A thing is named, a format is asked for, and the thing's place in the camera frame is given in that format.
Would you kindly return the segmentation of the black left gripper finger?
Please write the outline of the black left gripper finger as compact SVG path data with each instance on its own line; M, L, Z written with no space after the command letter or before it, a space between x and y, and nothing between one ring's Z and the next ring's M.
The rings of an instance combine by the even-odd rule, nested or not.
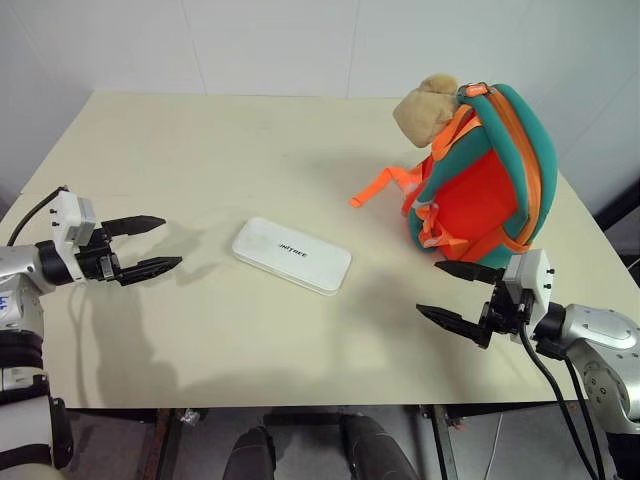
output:
M137 215L104 221L102 223L102 230L104 236L108 240L111 240L113 237L123 235L134 236L146 233L164 225L165 223L166 220L163 218L149 215Z
M136 265L120 269L117 273L117 281L121 286L128 286L139 282L154 279L178 266L183 258L155 257L142 260Z

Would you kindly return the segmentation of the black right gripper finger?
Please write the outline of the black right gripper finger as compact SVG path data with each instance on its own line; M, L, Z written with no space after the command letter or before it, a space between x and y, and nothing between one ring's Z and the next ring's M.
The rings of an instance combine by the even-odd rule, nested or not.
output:
M479 281L494 285L503 278L503 268L492 268L477 263L456 260L442 260L434 263L434 266L444 272L466 281Z
M460 314L436 306L417 304L416 309L436 325L472 340L480 348L486 349L489 346L490 330L485 326L467 321Z

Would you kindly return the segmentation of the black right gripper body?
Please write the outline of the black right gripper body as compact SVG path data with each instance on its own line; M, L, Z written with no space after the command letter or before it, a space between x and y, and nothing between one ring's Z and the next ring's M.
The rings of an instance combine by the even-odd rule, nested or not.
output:
M532 290L499 280L484 304L479 325L487 331L488 339L493 333L518 336L521 328L530 324L532 311Z

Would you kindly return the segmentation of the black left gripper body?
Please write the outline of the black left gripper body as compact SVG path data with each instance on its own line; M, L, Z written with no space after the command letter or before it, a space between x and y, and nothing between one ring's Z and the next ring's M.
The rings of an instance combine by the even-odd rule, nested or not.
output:
M88 280L122 280L122 269L117 255L111 250L114 234L108 224L95 229L88 243L80 246L75 259L84 277Z

